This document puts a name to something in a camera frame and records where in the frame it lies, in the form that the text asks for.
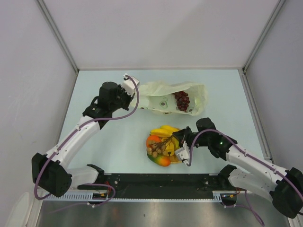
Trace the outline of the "green orange fake mango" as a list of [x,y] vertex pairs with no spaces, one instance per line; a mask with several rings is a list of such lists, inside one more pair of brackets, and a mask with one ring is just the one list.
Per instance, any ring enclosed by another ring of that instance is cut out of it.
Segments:
[[153,157],[152,155],[147,155],[150,161],[156,163],[159,166],[167,167],[171,164],[171,160],[169,157],[158,155],[157,157]]

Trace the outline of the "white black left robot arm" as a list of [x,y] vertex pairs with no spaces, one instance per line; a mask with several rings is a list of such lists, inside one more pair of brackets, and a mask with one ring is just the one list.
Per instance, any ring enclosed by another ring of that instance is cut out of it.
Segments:
[[122,84],[105,82],[74,129],[44,155],[36,153],[31,160],[34,195],[38,200],[38,188],[49,195],[63,196],[70,188],[90,185],[94,189],[105,183],[103,170],[88,164],[82,168],[69,169],[68,166],[79,150],[108,121],[115,120],[113,113],[118,109],[128,110],[133,98],[139,96],[139,81],[135,77],[124,76]]

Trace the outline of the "dark red fake grapes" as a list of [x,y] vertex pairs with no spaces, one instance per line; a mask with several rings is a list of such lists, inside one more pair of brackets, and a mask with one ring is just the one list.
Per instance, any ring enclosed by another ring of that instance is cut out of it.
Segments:
[[176,92],[174,93],[174,98],[176,100],[177,109],[186,112],[190,104],[188,93],[186,93],[185,91]]

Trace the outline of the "yellow fake banana bunch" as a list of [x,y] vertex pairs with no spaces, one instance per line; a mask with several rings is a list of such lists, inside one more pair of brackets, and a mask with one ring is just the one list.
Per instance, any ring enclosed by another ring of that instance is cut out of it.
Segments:
[[177,146],[176,150],[180,148],[179,146],[179,141],[172,136],[172,134],[176,131],[179,131],[178,128],[172,127],[170,125],[162,125],[159,128],[156,129],[152,129],[150,131],[150,135],[156,135],[160,138],[167,138],[167,137],[172,137],[173,142],[175,143],[175,145]]

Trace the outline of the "pale green plastic bag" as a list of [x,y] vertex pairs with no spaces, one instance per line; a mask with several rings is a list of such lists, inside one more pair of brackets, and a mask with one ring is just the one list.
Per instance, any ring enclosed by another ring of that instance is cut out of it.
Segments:
[[[185,111],[177,106],[175,93],[188,94],[189,103]],[[188,114],[197,116],[204,111],[208,103],[208,91],[204,84],[183,82],[169,85],[163,81],[148,82],[139,86],[139,105],[144,110],[156,114]]]

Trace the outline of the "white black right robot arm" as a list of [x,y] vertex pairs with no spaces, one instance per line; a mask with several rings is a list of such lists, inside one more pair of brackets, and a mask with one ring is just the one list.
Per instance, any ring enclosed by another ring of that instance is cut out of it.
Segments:
[[197,132],[186,127],[172,134],[179,142],[180,148],[175,154],[182,163],[191,166],[194,148],[206,147],[215,158],[229,162],[219,172],[218,184],[222,189],[248,190],[270,201],[288,218],[302,215],[303,174],[300,170],[286,169],[259,158],[218,131],[210,118],[199,119],[196,127]]

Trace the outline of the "orange fake persimmon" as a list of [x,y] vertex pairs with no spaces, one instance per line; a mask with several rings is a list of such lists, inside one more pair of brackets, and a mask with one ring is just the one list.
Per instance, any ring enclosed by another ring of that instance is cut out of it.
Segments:
[[161,142],[161,139],[156,136],[156,135],[150,135],[147,139],[146,139],[146,147],[149,147],[151,144],[153,143],[158,143],[158,142]]

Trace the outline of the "brown fake longan branch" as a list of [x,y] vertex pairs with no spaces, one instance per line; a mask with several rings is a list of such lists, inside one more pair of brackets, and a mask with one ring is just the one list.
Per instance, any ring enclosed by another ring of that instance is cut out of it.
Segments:
[[171,157],[175,155],[175,150],[177,146],[173,142],[172,137],[160,138],[160,139],[161,142],[153,143],[149,147],[146,147],[147,154],[152,155],[153,157],[157,157],[158,155]]

